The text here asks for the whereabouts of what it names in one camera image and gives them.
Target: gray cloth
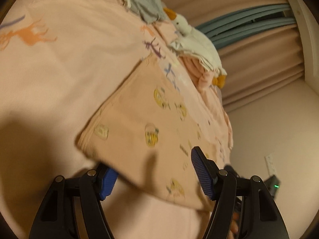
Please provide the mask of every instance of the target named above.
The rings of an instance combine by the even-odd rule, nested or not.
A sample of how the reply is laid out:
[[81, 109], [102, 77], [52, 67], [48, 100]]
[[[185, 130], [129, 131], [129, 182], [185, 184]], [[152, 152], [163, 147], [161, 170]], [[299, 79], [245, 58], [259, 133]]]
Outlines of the gray cloth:
[[167, 20], [161, 0], [130, 0], [130, 10], [139, 15], [147, 24]]

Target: deer print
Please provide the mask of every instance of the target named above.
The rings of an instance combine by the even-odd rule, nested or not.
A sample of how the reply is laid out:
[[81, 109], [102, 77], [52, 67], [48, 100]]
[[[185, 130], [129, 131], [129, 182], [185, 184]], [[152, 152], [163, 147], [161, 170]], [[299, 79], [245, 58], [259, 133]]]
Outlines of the deer print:
[[17, 31], [9, 31], [6, 34], [0, 34], [0, 51], [3, 51], [8, 45], [12, 37], [18, 36], [25, 44], [28, 46], [33, 46], [36, 43], [42, 41], [42, 42], [53, 42], [57, 40], [57, 37], [55, 39], [48, 39], [45, 38], [44, 35], [49, 30], [48, 28], [45, 31], [41, 31], [38, 33], [35, 33], [33, 31], [36, 27], [45, 27], [45, 24], [39, 24], [41, 20], [38, 20], [31, 25], [29, 25], [26, 28], [22, 28]]
[[157, 43], [157, 44], [153, 44], [153, 42], [155, 41], [155, 38], [152, 40], [152, 42], [147, 42], [147, 41], [144, 41], [143, 43], [144, 43], [144, 45], [145, 45], [145, 48], [147, 49], [147, 50], [153, 50], [153, 52], [155, 53], [155, 55], [157, 55], [157, 57], [159, 58], [159, 59], [162, 59], [162, 58], [166, 58], [165, 56], [163, 56], [162, 54], [161, 54], [161, 52], [160, 52], [160, 47], [159, 47], [159, 44]]
[[150, 29], [150, 27], [148, 27], [147, 25], [143, 25], [140, 30], [145, 33], [145, 31], [147, 31], [151, 37], [155, 37], [155, 33]]

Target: pile of laundry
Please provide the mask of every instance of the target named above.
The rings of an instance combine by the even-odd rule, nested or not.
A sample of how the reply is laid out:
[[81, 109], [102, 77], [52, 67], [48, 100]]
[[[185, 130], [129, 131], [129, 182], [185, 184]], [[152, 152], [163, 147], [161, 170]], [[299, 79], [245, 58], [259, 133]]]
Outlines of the pile of laundry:
[[227, 73], [222, 68], [218, 52], [205, 34], [190, 26], [180, 14], [165, 7], [161, 0], [118, 0], [125, 8], [134, 12], [147, 24], [169, 21], [178, 31], [178, 38], [167, 46], [174, 50], [189, 73], [194, 69], [201, 73], [208, 71], [211, 84], [223, 88]]

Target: metal screw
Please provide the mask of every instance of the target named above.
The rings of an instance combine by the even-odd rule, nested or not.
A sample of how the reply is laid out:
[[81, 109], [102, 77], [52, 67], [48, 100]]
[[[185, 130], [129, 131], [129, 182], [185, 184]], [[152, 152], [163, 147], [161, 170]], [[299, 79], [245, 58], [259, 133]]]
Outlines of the metal screw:
[[88, 176], [94, 176], [96, 174], [96, 170], [89, 170], [88, 172], [87, 172], [87, 175]]
[[260, 182], [260, 181], [261, 181], [261, 178], [258, 177], [258, 176], [256, 176], [256, 175], [254, 175], [254, 176], [253, 176], [253, 181], [254, 181], [254, 182]]
[[218, 173], [219, 173], [220, 175], [222, 175], [222, 176], [226, 176], [226, 175], [228, 174], [228, 172], [227, 172], [226, 170], [224, 170], [224, 169], [219, 170]]
[[56, 182], [61, 182], [61, 181], [63, 181], [63, 177], [62, 176], [58, 176], [58, 177], [55, 178], [55, 181]]

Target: electrical outlet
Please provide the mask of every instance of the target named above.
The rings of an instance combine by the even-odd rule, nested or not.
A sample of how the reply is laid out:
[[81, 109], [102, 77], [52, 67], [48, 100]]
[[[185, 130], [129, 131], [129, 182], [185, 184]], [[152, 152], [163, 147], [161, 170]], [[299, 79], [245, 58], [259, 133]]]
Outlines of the electrical outlet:
[[270, 176], [276, 175], [277, 176], [277, 170], [275, 168], [274, 158], [272, 154], [265, 156], [266, 165], [268, 169], [268, 173]]

